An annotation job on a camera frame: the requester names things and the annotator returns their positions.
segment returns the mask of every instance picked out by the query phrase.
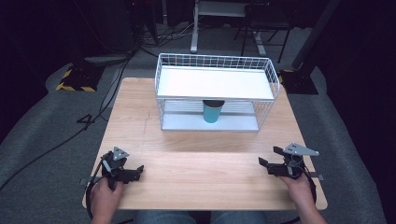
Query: basket shelf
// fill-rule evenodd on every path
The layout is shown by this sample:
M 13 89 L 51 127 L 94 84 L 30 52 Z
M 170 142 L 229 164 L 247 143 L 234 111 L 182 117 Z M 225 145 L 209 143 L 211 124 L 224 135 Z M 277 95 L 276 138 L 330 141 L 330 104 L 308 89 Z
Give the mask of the basket shelf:
M 279 83 L 269 59 L 161 54 L 155 92 L 163 130 L 257 132 Z M 224 100 L 219 120 L 203 119 L 203 100 Z

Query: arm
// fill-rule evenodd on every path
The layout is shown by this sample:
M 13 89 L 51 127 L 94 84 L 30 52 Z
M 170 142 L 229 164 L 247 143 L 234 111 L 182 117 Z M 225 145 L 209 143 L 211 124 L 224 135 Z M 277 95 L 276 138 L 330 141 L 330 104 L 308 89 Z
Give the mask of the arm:
M 111 223 L 114 213 L 120 203 L 123 183 L 117 181 L 116 188 L 112 191 L 108 187 L 107 178 L 100 180 L 98 184 L 93 186 L 91 194 L 91 211 L 93 219 L 91 224 L 107 224 Z
M 305 175 L 301 175 L 296 180 L 285 176 L 279 178 L 288 186 L 289 195 L 296 205 L 302 223 L 327 223 L 315 206 L 311 188 Z

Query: wire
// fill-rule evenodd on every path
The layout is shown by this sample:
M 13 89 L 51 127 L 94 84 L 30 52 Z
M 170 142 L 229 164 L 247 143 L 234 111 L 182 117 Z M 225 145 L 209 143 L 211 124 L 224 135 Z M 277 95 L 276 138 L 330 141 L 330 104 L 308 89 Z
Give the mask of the wire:
M 142 47 L 140 47 L 145 53 L 147 53 L 148 55 L 151 55 L 151 56 L 153 56 L 153 57 L 155 57 L 155 58 L 158 58 L 159 56 L 158 55 L 155 55 L 154 53 L 151 53 L 150 51 L 148 51 L 148 50 L 146 50 L 146 49 L 143 49 Z
M 96 166 L 95 173 L 93 174 L 93 176 L 92 176 L 90 182 L 89 182 L 88 185 L 87 185 L 87 188 L 85 189 L 85 204 L 87 205 L 88 216 L 89 216 L 91 219 L 93 219 L 93 214 L 92 214 L 92 211 L 91 211 L 91 192 L 92 192 L 93 186 L 94 186 L 100 179 L 102 179 L 102 178 L 100 178 L 98 181 L 96 181 L 96 182 L 94 181 L 95 178 L 96 178 L 96 175 L 97 175 L 98 172 L 99 172 L 99 168 L 100 168 L 101 165 L 102 165 L 102 160 L 103 160 L 103 158 L 101 158 L 100 162 L 99 162 L 98 165 Z
M 127 51 L 117 51 L 117 50 L 114 50 L 114 49 L 108 47 L 105 43 L 102 42 L 102 40 L 97 36 L 96 32 L 92 29 L 92 26 L 91 26 L 90 23 L 88 22 L 87 17 L 84 15 L 84 12 L 82 11 L 81 7 L 78 5 L 78 3 L 76 2 L 76 0 L 73 0 L 73 2 L 74 2 L 74 4 L 75 4 L 76 7 L 77 7 L 78 12 L 81 14 L 82 18 L 84 19 L 85 23 L 86 23 L 86 24 L 88 25 L 88 27 L 90 28 L 90 30 L 91 30 L 93 36 L 95 37 L 95 39 L 96 39 L 105 49 L 108 49 L 108 50 L 110 50 L 110 51 L 113 52 L 113 53 L 129 53 L 130 51 L 133 51 L 133 50 L 134 50 L 134 47 L 131 48 L 130 50 L 127 50 Z
M 134 222 L 134 219 L 133 219 L 133 218 L 131 218 L 131 219 L 128 219 L 128 220 L 125 220 L 125 221 L 119 222 L 118 224 L 127 224 L 127 223 L 133 223 L 133 222 Z
M 125 70 L 126 64 L 128 64 L 129 61 L 131 61 L 131 59 L 134 56 L 134 51 L 129 55 L 128 60 L 122 65 L 122 69 L 121 69 L 121 74 L 123 73 L 123 71 Z M 115 91 L 113 92 L 113 95 L 111 96 L 110 100 L 107 102 L 106 106 L 100 110 L 99 114 L 96 115 L 96 117 L 94 117 L 90 122 L 88 122 L 83 128 L 81 128 L 78 132 L 76 132 L 75 134 L 73 134 L 72 136 L 70 136 L 69 138 L 67 138 L 66 140 L 64 140 L 62 143 L 58 144 L 57 146 L 45 151 L 44 153 L 42 153 L 41 155 L 37 156 L 36 158 L 34 158 L 33 160 L 29 161 L 28 163 L 26 163 L 25 165 L 22 166 L 22 168 L 20 168 L 18 171 L 16 171 L 12 176 L 10 176 L 6 182 L 3 183 L 3 185 L 0 187 L 0 192 L 3 190 L 3 188 L 15 177 L 17 176 L 21 171 L 23 171 L 24 169 L 26 169 L 28 166 L 30 166 L 31 164 L 33 164 L 34 162 L 38 161 L 39 159 L 41 159 L 42 157 L 48 155 L 49 153 L 51 153 L 52 151 L 54 151 L 55 149 L 63 146 L 64 144 L 68 143 L 69 141 L 71 141 L 73 138 L 75 138 L 76 136 L 78 136 L 79 134 L 81 134 L 84 130 L 86 130 L 89 126 L 91 126 L 102 114 L 103 112 L 108 108 L 108 106 L 110 105 L 110 102 L 113 100 L 114 96 L 115 96 Z
M 128 60 L 128 54 L 126 54 L 123 58 L 120 58 L 120 59 L 108 60 L 108 61 L 103 61 L 103 62 L 90 62 L 88 60 L 89 58 L 85 58 L 85 61 L 92 64 L 93 66 L 107 67 L 107 66 L 118 64 L 118 63 L 124 63 L 126 60 Z
M 140 40 L 141 43 L 140 44 L 142 46 L 146 47 L 146 48 L 163 47 L 163 46 L 165 46 L 166 44 L 168 44 L 169 42 L 171 42 L 173 40 L 179 40 L 179 39 L 184 38 L 187 35 L 192 35 L 192 33 L 188 33 L 188 34 L 183 34 L 183 33 L 186 32 L 187 30 L 189 30 L 190 28 L 192 28 L 193 25 L 194 25 L 194 22 L 192 22 L 191 24 L 189 24 L 188 26 L 186 26 L 184 28 L 179 29 L 179 31 L 175 31 L 175 28 L 174 28 L 174 30 L 170 34 L 166 33 L 169 30 L 169 29 L 166 29 L 165 32 L 162 35 L 159 35 L 160 41 L 159 41 L 158 45 L 157 44 L 153 44 L 153 43 L 147 43 L 147 40 L 152 40 L 153 39 L 152 37 L 148 37 L 148 38 L 143 37 L 143 38 L 141 38 L 141 40 Z
M 116 81 L 118 81 L 117 86 L 116 86 L 115 90 L 113 91 L 113 94 L 111 95 L 111 98 L 110 98 L 110 100 L 108 101 L 107 105 L 109 105 L 109 103 L 113 100 L 114 96 L 116 95 L 117 89 L 118 89 L 118 87 L 119 87 L 119 85 L 120 85 L 120 80 L 121 80 L 121 77 L 122 77 L 123 70 L 125 69 L 125 66 L 126 66 L 126 64 L 128 64 L 129 61 L 130 61 L 130 59 L 128 59 L 127 61 L 125 61 L 125 62 L 120 66 L 118 76 L 117 76 L 117 77 L 114 79 L 114 81 L 111 83 L 110 88 L 108 88 L 107 93 L 106 93 L 106 96 L 107 96 L 108 93 L 110 92 L 110 90 L 111 90 L 111 88 L 113 87 L 114 83 L 116 83 Z M 106 97 L 103 98 L 102 103 L 100 104 L 100 107 L 99 107 L 99 114 L 100 114 L 100 117 L 101 117 L 104 121 L 108 122 L 108 119 L 105 119 L 105 118 L 102 116 L 102 113 L 101 113 L 102 108 L 103 108 L 103 103 L 105 102 L 105 99 L 106 99 Z
M 100 178 L 98 178 L 94 183 L 95 183 L 95 184 L 99 183 L 99 181 L 100 181 L 101 179 L 103 179 L 103 178 L 104 178 L 103 176 L 100 177 Z

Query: cup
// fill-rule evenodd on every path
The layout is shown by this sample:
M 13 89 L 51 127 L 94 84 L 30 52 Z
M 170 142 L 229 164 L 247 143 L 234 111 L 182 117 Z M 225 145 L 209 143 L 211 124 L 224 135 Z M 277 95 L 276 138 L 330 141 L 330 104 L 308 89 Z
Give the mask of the cup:
M 204 120 L 208 123 L 218 121 L 220 111 L 224 105 L 224 101 L 219 100 L 203 100 L 204 103 Z

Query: chair leg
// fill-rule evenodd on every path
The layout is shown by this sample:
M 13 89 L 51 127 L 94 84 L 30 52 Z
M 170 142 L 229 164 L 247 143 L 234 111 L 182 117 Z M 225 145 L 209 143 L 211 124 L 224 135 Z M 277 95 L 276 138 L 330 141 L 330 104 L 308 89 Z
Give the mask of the chair leg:
M 242 27 L 239 26 L 238 31 L 236 32 L 235 36 L 233 37 L 233 40 L 235 40 L 238 37 L 239 32 L 241 31 L 241 28 Z
M 272 38 L 277 34 L 278 30 L 275 30 L 274 33 L 271 35 L 271 37 L 267 40 L 267 42 L 270 42 Z
M 247 43 L 248 27 L 245 27 L 244 42 L 242 43 L 241 57 L 244 56 L 245 45 Z
M 289 33 L 290 33 L 290 30 L 288 30 L 288 32 L 286 33 L 285 40 L 283 41 L 282 50 L 280 51 L 279 59 L 277 60 L 278 63 L 280 63 L 280 59 L 282 58 L 283 50 L 285 49 L 286 42 L 288 41 Z

